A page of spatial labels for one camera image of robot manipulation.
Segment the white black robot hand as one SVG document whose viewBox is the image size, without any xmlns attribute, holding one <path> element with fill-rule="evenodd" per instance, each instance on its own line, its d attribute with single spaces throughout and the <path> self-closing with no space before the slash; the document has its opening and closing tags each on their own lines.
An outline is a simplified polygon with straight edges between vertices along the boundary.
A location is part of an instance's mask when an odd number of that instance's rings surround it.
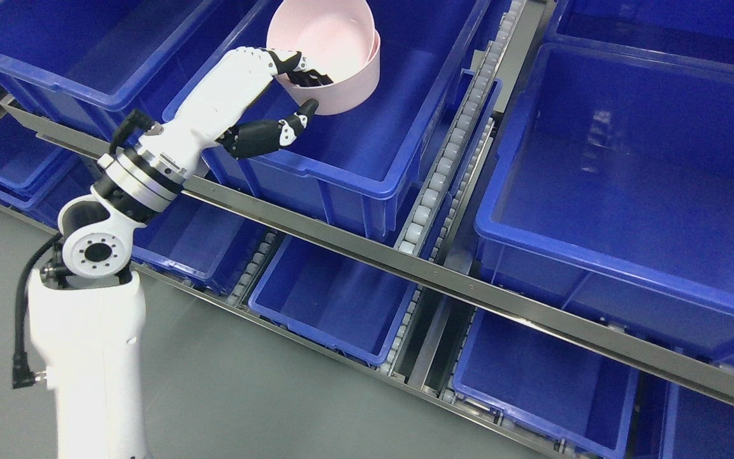
<svg viewBox="0 0 734 459">
<path fill-rule="evenodd" d="M 282 119 L 241 121 L 279 75 L 300 87 L 332 84 L 315 61 L 296 50 L 234 48 L 196 84 L 160 133 L 140 137 L 137 155 L 189 179 L 205 149 L 222 147 L 234 159 L 250 159 L 292 145 L 317 112 L 315 99 Z"/>
</svg>

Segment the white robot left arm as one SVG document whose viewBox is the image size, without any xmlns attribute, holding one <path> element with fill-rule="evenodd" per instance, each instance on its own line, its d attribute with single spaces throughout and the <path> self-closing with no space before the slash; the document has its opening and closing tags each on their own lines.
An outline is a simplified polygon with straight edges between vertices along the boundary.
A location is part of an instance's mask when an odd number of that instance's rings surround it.
<svg viewBox="0 0 734 459">
<path fill-rule="evenodd" d="M 68 201 L 58 232 L 30 256 L 14 304 L 13 389 L 45 383 L 55 396 L 59 458 L 150 458 L 140 370 L 145 291 L 131 268 L 132 238 L 155 210 L 137 203 L 117 148 L 160 123 L 132 110 L 88 194 Z"/>
</svg>

